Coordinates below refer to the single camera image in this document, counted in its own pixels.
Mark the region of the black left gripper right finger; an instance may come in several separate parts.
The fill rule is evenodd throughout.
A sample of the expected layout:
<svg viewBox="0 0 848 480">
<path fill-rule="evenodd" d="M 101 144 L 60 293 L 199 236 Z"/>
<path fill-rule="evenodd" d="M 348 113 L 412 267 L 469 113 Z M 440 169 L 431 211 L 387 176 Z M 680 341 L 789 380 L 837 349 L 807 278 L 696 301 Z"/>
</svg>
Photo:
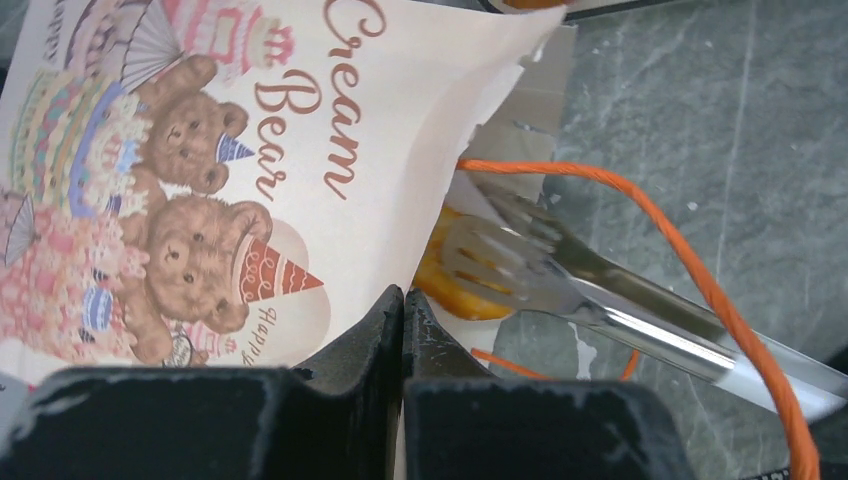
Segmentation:
<svg viewBox="0 0 848 480">
<path fill-rule="evenodd" d="M 690 479 L 673 419 L 617 381 L 504 379 L 405 300 L 404 434 L 410 479 Z"/>
</svg>

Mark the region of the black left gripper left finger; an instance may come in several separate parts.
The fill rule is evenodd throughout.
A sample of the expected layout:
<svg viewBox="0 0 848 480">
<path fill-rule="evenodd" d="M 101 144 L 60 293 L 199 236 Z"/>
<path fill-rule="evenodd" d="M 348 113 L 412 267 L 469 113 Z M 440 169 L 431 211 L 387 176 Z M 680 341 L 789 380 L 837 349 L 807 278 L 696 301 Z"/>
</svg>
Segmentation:
<svg viewBox="0 0 848 480">
<path fill-rule="evenodd" d="M 388 479 L 404 295 L 293 367 L 72 368 L 1 439 L 5 479 Z"/>
</svg>

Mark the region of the fake long baguette bread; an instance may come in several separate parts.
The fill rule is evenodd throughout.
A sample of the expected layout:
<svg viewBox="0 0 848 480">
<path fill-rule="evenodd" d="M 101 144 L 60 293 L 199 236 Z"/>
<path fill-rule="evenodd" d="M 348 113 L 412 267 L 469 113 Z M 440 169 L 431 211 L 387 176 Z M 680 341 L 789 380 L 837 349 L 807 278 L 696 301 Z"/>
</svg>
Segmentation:
<svg viewBox="0 0 848 480">
<path fill-rule="evenodd" d="M 413 286 L 430 296 L 448 313 L 467 321 L 502 319 L 514 313 L 503 305 L 487 301 L 461 287 L 445 270 L 442 247 L 450 227 L 461 213 L 443 206 L 428 239 L 413 279 Z"/>
</svg>

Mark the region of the metal kitchen tongs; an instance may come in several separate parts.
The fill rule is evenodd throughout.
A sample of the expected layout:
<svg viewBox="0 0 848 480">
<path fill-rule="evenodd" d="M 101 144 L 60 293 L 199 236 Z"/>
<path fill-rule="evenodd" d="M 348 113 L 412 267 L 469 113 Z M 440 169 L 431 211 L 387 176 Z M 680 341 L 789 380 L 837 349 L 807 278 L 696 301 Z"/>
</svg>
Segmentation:
<svg viewBox="0 0 848 480">
<path fill-rule="evenodd" d="M 582 325 L 751 404 L 777 402 L 716 314 L 593 251 L 545 209 L 491 183 L 450 227 L 441 259 L 465 290 Z"/>
</svg>

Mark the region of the beige paper bag orange handles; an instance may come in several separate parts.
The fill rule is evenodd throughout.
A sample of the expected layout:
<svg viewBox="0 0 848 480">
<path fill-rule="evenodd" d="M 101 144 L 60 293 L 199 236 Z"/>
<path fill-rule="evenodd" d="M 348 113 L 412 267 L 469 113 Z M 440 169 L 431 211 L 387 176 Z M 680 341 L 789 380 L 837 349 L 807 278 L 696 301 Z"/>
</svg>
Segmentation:
<svg viewBox="0 0 848 480">
<path fill-rule="evenodd" d="M 464 159 L 473 130 L 506 98 L 564 14 L 449 10 L 411 1 L 33 1 L 1 101 L 3 175 L 59 233 L 88 224 L 70 254 L 29 247 L 52 279 L 31 311 L 83 322 L 87 288 L 174 274 L 161 241 L 129 242 L 125 218 L 155 220 L 194 193 L 206 209 L 271 216 L 226 247 L 204 246 L 194 304 L 154 285 L 131 313 L 237 323 L 214 357 L 249 373 L 304 358 L 353 322 L 380 287 L 408 286 L 457 169 L 593 178 L 652 219 L 777 409 L 798 479 L 820 475 L 806 405 L 765 344 L 663 212 L 630 181 L 573 163 Z M 93 268 L 108 272 L 97 282 Z"/>
</svg>

